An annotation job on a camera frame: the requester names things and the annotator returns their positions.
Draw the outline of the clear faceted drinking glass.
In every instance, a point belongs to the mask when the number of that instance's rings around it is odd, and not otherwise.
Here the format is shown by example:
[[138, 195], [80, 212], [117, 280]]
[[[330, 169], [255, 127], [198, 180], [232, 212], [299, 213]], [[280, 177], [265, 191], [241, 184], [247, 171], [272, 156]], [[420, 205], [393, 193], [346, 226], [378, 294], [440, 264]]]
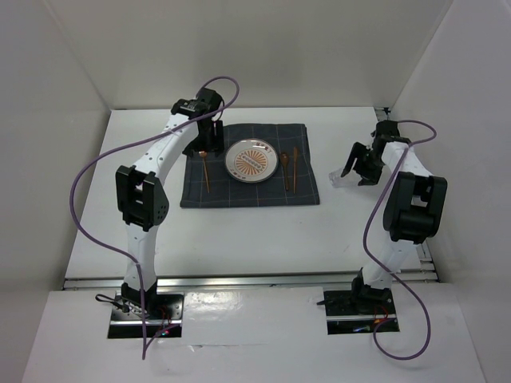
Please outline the clear faceted drinking glass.
[[333, 188], [355, 188], [358, 186], [360, 176], [353, 171], [344, 172], [343, 168], [339, 168], [328, 174], [328, 179]]

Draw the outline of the front aluminium rail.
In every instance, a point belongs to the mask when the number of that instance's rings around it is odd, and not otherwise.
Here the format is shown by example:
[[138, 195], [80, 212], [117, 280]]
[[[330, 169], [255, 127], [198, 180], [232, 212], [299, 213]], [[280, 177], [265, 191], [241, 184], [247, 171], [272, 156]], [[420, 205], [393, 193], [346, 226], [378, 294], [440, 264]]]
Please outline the front aluminium rail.
[[[358, 272], [334, 273], [298, 273], [298, 274], [257, 274], [232, 276], [196, 276], [159, 278], [157, 287], [167, 290], [185, 290], [192, 288], [242, 288], [272, 286], [329, 286], [348, 285]], [[63, 284], [63, 290], [102, 290], [117, 289], [121, 278], [69, 278]]]

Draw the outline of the copper knife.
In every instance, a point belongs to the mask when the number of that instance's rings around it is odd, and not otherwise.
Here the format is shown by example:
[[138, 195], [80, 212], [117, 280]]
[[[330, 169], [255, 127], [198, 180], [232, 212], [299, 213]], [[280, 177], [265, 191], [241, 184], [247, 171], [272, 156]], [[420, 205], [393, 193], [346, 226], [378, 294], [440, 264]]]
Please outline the copper knife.
[[297, 191], [299, 148], [293, 148], [293, 194]]

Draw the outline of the copper fork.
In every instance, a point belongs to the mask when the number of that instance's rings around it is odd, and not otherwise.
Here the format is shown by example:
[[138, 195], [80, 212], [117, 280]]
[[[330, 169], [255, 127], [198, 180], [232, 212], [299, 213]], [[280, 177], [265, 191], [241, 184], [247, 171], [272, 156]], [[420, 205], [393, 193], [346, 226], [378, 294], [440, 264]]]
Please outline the copper fork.
[[208, 163], [207, 163], [207, 157], [208, 153], [206, 151], [199, 151], [199, 156], [202, 160], [203, 164], [203, 170], [204, 170], [204, 182], [206, 184], [207, 192], [210, 193], [210, 181], [209, 181], [209, 174], [208, 174]]

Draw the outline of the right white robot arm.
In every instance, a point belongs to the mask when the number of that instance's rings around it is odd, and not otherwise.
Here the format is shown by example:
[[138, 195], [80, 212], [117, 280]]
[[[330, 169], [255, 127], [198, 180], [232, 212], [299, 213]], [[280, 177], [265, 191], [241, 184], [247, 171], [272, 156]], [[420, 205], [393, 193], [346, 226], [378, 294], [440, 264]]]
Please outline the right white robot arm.
[[369, 250], [370, 225], [382, 203], [386, 205], [382, 226], [387, 240], [377, 255], [369, 255], [370, 262], [358, 272], [348, 294], [351, 309], [358, 313], [387, 301], [393, 275], [400, 271], [408, 254], [437, 234], [446, 199], [447, 180], [428, 171], [414, 152], [414, 146], [427, 140], [405, 138], [399, 124], [393, 120], [378, 122], [371, 133], [372, 144], [354, 143], [340, 170], [342, 178], [350, 172], [360, 176], [359, 186], [376, 185], [384, 168], [391, 171], [364, 228], [362, 246]]

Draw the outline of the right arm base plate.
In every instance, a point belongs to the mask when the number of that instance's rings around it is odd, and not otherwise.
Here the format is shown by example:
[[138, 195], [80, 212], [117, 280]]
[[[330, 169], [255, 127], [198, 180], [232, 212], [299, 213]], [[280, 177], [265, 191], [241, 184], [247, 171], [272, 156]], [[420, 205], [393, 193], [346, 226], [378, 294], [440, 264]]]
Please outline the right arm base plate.
[[371, 334], [377, 326], [378, 332], [400, 331], [392, 297], [379, 302], [355, 299], [349, 290], [325, 290], [317, 305], [325, 309], [329, 335]]

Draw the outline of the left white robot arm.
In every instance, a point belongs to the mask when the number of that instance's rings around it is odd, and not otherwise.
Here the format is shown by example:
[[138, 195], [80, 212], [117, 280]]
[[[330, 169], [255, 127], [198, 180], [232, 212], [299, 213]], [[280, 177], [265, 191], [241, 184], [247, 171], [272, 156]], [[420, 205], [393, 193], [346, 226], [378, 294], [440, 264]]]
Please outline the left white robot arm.
[[180, 99], [171, 109], [165, 132], [132, 166], [120, 166], [115, 175], [117, 206], [128, 237], [130, 261], [121, 285], [121, 297], [139, 318], [151, 317], [157, 309], [156, 233], [168, 214], [164, 182], [181, 155], [188, 157], [224, 150], [223, 123], [210, 116], [179, 128], [187, 120], [217, 111], [224, 100], [212, 89], [201, 89], [196, 98]]

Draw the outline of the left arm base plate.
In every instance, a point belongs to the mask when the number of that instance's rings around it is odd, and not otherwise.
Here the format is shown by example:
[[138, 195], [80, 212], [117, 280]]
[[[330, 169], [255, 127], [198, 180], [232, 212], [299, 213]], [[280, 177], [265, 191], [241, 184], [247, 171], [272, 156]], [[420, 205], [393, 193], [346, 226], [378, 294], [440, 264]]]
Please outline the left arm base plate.
[[147, 338], [156, 334], [159, 338], [180, 338], [182, 335], [183, 294], [157, 295], [144, 313], [136, 303], [123, 299], [119, 294], [113, 298], [97, 294], [95, 300], [112, 306], [109, 339], [142, 338], [142, 316], [146, 319]]

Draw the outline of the copper spoon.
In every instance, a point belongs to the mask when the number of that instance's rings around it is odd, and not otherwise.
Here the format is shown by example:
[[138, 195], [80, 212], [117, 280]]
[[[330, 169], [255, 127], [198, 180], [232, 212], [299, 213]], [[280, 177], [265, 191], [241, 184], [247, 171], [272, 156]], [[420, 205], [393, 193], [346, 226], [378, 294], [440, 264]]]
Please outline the copper spoon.
[[279, 161], [283, 167], [284, 187], [285, 190], [288, 192], [290, 190], [290, 182], [288, 176], [289, 155], [286, 152], [281, 152], [279, 154]]

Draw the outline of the dark grey checked cloth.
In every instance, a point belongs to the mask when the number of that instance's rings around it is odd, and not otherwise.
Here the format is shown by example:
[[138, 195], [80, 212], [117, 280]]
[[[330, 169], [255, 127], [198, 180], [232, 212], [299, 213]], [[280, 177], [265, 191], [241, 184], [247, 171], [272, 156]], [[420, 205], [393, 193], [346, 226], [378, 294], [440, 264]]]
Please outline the dark grey checked cloth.
[[[224, 165], [224, 155], [207, 158], [211, 192], [207, 192], [201, 158], [187, 158], [184, 186], [180, 201], [182, 208], [234, 208], [313, 206], [320, 204], [319, 190], [311, 166], [307, 127], [304, 124], [230, 124], [224, 127], [224, 147], [230, 148], [243, 139], [261, 139], [278, 153], [289, 157], [290, 190], [284, 187], [283, 168], [257, 184], [233, 179]], [[299, 148], [297, 191], [293, 194], [293, 148]]]

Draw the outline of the orange patterned plate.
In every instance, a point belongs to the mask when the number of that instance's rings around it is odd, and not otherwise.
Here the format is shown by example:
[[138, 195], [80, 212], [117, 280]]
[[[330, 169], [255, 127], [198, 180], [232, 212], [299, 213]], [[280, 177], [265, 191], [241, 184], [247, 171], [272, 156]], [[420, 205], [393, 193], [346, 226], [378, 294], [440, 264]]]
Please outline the orange patterned plate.
[[279, 166], [279, 157], [268, 142], [244, 139], [235, 142], [225, 152], [224, 165], [233, 179], [257, 184], [274, 175]]

